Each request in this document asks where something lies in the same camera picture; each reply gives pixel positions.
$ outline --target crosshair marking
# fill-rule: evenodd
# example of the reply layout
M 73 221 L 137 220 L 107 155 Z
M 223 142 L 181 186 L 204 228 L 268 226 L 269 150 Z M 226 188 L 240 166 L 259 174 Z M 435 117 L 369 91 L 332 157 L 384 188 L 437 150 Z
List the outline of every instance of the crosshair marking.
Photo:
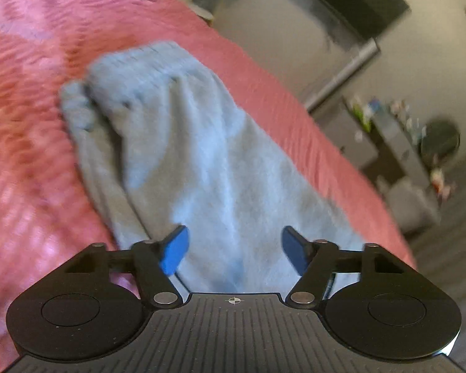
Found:
M 238 297 L 232 297 L 231 299 L 228 299 L 228 300 L 225 300 L 227 301 L 228 303 L 231 303 L 231 304 L 238 304 L 240 303 L 240 301 L 243 301 L 243 300 L 240 300 Z

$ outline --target metal rivet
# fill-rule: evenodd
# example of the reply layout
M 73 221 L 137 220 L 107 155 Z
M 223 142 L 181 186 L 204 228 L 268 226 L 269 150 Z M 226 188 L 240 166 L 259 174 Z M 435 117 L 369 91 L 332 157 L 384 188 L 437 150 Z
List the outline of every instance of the metal rivet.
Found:
M 171 293 L 170 291 L 163 291 L 161 293 L 157 293 L 153 300 L 158 304 L 172 304 L 178 299 L 176 294 Z
M 311 304 L 315 297 L 312 293 L 307 291 L 296 291 L 290 296 L 293 302 L 298 304 Z

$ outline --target pink bedspread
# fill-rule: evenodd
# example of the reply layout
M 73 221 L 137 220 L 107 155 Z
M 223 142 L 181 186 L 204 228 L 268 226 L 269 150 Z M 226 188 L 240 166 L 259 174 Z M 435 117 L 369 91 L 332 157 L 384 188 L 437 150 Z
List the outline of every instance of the pink bedspread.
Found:
M 0 371 L 16 357 L 4 321 L 10 302 L 89 243 L 110 243 L 76 171 L 57 91 L 100 54 L 157 40 L 178 42 L 212 69 L 356 231 L 413 264 L 378 196 L 295 98 L 182 3 L 0 0 Z

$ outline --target ribbed black surface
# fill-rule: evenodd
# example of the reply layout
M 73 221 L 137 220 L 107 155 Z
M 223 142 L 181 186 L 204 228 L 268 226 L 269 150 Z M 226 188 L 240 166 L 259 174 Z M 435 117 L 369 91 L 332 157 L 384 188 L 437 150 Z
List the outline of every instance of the ribbed black surface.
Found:
M 237 297 L 241 301 L 231 304 Z M 460 373 L 444 355 L 398 364 L 367 359 L 336 342 L 318 316 L 274 294 L 194 294 L 158 311 L 124 349 L 97 361 L 56 364 L 24 357 L 10 373 Z

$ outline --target wall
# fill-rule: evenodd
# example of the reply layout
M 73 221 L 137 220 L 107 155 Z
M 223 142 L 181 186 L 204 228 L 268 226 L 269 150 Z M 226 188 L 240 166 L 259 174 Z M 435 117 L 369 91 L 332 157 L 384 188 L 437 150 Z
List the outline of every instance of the wall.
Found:
M 415 116 L 458 122 L 466 154 L 466 0 L 406 0 L 411 13 L 379 39 L 382 55 L 343 89 L 363 98 L 408 100 Z M 335 69 L 349 44 L 330 40 L 314 0 L 236 0 L 217 29 L 300 96 Z

